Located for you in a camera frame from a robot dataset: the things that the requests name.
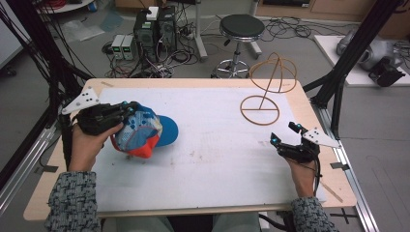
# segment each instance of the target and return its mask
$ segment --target stool legs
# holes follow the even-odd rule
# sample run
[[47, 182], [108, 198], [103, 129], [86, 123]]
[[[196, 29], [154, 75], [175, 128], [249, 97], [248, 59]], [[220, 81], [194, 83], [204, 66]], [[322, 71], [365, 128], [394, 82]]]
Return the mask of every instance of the stool legs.
[[214, 68], [211, 77], [217, 78], [231, 78], [231, 77], [247, 77], [249, 72], [249, 66], [239, 60], [239, 55], [241, 54], [242, 43], [236, 44], [236, 50], [233, 55], [233, 59], [224, 60], [220, 62], [216, 68]]

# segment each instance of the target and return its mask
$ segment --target blue cap brim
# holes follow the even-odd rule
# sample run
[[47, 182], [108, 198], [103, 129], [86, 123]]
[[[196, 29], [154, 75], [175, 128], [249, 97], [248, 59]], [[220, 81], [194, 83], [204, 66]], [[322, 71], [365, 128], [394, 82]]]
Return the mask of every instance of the blue cap brim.
[[156, 147], [169, 145], [178, 137], [178, 126], [174, 120], [161, 115], [159, 115], [159, 118], [162, 124], [162, 134]]

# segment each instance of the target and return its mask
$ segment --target human hand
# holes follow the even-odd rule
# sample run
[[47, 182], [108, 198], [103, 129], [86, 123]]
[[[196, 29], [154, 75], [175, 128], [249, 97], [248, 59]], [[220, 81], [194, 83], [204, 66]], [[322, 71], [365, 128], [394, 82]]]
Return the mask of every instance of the human hand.
[[73, 126], [72, 160], [69, 171], [91, 171], [96, 162], [96, 156], [106, 139], [123, 126], [121, 123], [99, 135], [89, 135], [84, 133], [79, 125], [75, 124]]
[[292, 159], [286, 159], [292, 171], [292, 179], [299, 197], [314, 196], [313, 182], [315, 174], [314, 161], [309, 163], [297, 163]]

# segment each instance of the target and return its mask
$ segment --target black stool seat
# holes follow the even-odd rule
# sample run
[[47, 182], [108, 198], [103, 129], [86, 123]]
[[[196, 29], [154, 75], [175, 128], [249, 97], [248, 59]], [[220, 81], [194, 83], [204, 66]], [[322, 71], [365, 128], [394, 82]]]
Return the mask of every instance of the black stool seat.
[[220, 32], [235, 41], [257, 41], [264, 30], [263, 22], [249, 14], [232, 14], [220, 21]]

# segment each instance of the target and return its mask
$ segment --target human arm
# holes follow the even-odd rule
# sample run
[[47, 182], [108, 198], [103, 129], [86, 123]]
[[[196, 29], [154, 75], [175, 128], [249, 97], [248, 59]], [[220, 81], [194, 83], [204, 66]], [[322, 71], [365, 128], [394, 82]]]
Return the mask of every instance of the human arm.
[[289, 163], [292, 179], [299, 198], [291, 202], [293, 220], [297, 231], [337, 231], [329, 221], [319, 200], [313, 193], [314, 162], [299, 164], [291, 159]]
[[48, 199], [50, 213], [45, 221], [48, 231], [100, 231], [97, 218], [96, 173], [91, 172], [96, 156], [106, 139], [122, 124], [93, 136], [73, 126], [72, 160], [68, 172], [61, 173]]

